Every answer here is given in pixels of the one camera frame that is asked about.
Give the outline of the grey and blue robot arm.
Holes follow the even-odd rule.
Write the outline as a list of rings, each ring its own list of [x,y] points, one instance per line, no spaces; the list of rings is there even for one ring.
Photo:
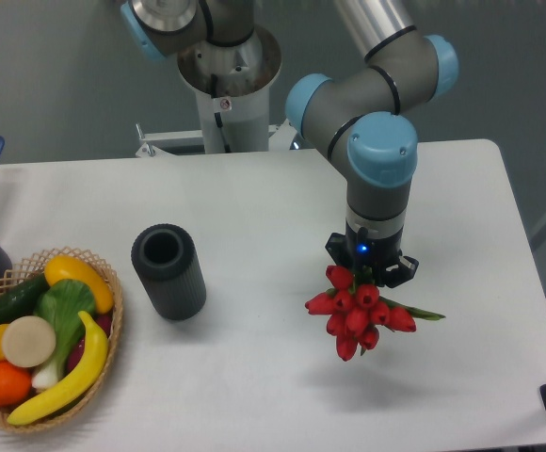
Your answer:
[[[364,61],[343,81],[314,73],[290,90],[285,115],[345,178],[345,231],[327,243],[332,260],[396,287],[418,267],[401,250],[418,137],[405,112],[453,87],[458,58],[425,36],[399,1],[335,5]],[[150,58],[175,57],[193,90],[207,153],[269,147],[269,90],[281,48],[256,24],[250,1],[125,1],[120,12]]]

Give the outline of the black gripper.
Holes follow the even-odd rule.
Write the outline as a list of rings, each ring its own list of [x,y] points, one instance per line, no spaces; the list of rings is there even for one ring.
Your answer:
[[[377,286],[396,288],[412,280],[419,266],[418,260],[399,255],[402,233],[399,230],[389,237],[369,238],[347,227],[345,235],[332,233],[325,249],[336,266],[358,271],[370,267]]]

